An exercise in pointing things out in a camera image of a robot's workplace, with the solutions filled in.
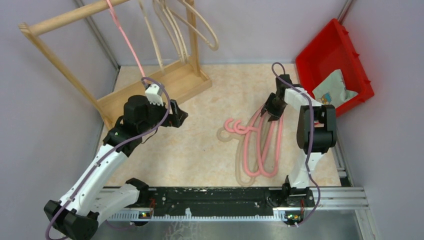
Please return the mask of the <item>pink plastic hanger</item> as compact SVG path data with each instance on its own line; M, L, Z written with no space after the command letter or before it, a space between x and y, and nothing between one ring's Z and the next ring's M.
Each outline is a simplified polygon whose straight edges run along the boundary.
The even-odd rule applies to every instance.
M116 11L115 11L115 9L113 7L112 2L110 0L106 0L106 3L108 5L108 10L109 10L109 13L110 13L110 15L111 15L111 17L113 19L113 22L116 25L117 29L120 31L122 37L124 38L124 40L125 40L128 48L129 48L130 52L132 53L132 56L133 56L133 58L135 60L135 63L136 63L136 65L137 65L137 67L138 67L138 69L139 69L139 71L141 73L141 80L140 81L141 81L144 89L147 89L150 85L146 82L146 79L145 79L146 74L145 74L145 71L144 71L144 69L143 69L143 67L141 65L141 62L140 62L140 60L139 60L139 58L137 56L137 53L134 50L134 48L133 48L133 46L132 46L132 44L131 44L128 36L127 36L127 34L125 33L124 29L122 28L122 25L121 25L121 23L120 23L120 21L119 21L119 19L117 17L117 14L116 14Z

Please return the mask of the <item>beige plastic hanger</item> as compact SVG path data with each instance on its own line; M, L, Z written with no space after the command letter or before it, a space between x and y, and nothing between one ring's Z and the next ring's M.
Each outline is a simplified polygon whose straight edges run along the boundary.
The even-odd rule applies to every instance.
M147 29L148 29L148 32L149 32L149 35L150 35L150 38L151 38L151 41L152 41L152 44L153 44L154 52L155 52L155 55L156 55L156 59L157 59L157 62L158 62L160 71L161 71L161 73L165 74L166 73L165 72L165 67L164 67L162 55L161 55L161 52L160 52L160 48L159 48L159 45L158 45L158 42L157 42L157 38L156 38L156 35L155 35L154 31L153 31L153 28L151 26L151 23L149 21L147 12L146 12L146 10L144 8L143 1L142 0L138 0L137 2L138 2L138 5L140 7L140 10L141 10L141 12L143 14L143 19L144 19L144 21L146 23L146 26L147 26Z

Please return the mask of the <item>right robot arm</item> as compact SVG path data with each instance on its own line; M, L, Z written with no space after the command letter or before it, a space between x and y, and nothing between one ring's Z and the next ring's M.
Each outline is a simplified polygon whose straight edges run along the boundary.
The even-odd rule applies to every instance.
M278 204L284 207L313 207L315 200L310 183L315 166L336 145L336 108L311 97L300 85L292 83L288 74L275 78L276 91L271 93L260 113L269 121L279 121L291 106L298 112L296 142L299 154L292 171L282 185Z

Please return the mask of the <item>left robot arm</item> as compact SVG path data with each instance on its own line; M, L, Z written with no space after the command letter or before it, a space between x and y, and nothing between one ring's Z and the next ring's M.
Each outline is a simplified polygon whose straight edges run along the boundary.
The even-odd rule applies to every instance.
M55 229L65 238L90 240L99 226L123 208L151 207L149 185L131 178L107 197L99 197L105 183L134 150L143 137L159 127L179 128L188 117L178 103L150 103L144 95L134 95L123 105L123 114L103 139L97 155L77 182L59 200L49 200L44 212L49 220L45 238Z

